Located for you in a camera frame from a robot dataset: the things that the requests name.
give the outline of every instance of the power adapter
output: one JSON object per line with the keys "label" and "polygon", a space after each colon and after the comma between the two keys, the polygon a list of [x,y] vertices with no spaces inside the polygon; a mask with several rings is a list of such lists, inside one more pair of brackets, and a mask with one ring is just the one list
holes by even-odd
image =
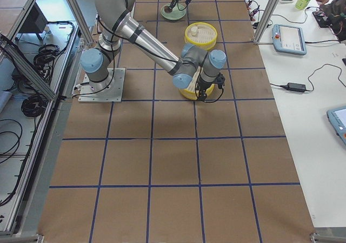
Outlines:
{"label": "power adapter", "polygon": [[305,84],[293,83],[293,82],[289,82],[286,85],[280,85],[280,87],[286,90],[296,91],[298,93],[304,93],[307,90],[307,87],[305,86]]}

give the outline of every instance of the brown tiled floor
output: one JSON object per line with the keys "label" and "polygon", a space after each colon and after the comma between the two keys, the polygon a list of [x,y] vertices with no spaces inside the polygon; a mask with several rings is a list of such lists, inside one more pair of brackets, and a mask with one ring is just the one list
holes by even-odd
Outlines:
{"label": "brown tiled floor", "polygon": [[193,0],[175,23],[158,15],[171,0],[137,1],[135,18],[177,55],[189,23],[215,26],[228,56],[224,95],[186,100],[124,42],[123,102],[73,102],[39,232],[48,243],[308,243],[312,223],[243,0]]}

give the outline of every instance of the green plate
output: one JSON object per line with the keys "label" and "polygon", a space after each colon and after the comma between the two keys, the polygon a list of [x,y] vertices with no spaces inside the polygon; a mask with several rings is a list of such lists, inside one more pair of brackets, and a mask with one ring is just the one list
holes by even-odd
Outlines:
{"label": "green plate", "polygon": [[178,5],[175,6],[175,7],[173,8],[173,10],[172,10],[171,13],[166,13],[166,12],[164,11],[164,7],[165,7],[165,6],[163,6],[163,7],[161,8],[161,15],[162,15],[165,19],[168,19],[168,20],[171,20],[171,21],[177,21],[177,20],[183,18],[183,17],[186,15],[186,9],[184,9],[185,6],[182,5],[182,4],[179,4],[179,3],[178,3]]}

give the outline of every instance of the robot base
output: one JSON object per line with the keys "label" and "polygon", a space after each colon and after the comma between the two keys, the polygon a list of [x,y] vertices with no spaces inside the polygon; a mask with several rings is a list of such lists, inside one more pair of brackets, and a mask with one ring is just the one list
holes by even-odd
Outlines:
{"label": "robot base", "polygon": [[[108,88],[99,93],[79,96],[79,102],[121,102],[125,80],[125,68],[115,68],[114,77]],[[113,68],[108,68],[110,76],[113,75]],[[85,75],[83,82],[88,82],[89,78]],[[89,85],[82,86],[81,94],[93,93]]]}

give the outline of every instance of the white table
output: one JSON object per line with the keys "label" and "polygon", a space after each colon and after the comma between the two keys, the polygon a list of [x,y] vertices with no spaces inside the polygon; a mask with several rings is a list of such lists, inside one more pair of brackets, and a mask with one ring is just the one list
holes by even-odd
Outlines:
{"label": "white table", "polygon": [[[267,0],[256,0],[261,9]],[[295,2],[278,4],[274,13],[291,21],[304,21],[304,12],[294,8]],[[303,29],[306,41],[335,39],[329,29],[320,29],[311,12],[304,24],[293,24],[272,16],[275,24],[295,25]],[[268,28],[260,42],[272,42]],[[341,80],[346,83],[346,46],[336,42],[307,45],[305,56],[278,53],[272,45],[260,45],[269,81],[311,85],[307,77],[325,63],[343,69]],[[315,227],[346,227],[346,145],[336,136],[326,111],[346,105],[346,88],[337,80],[340,70],[326,66],[311,78],[315,91],[292,93],[272,88],[283,127],[289,142],[298,176]]]}

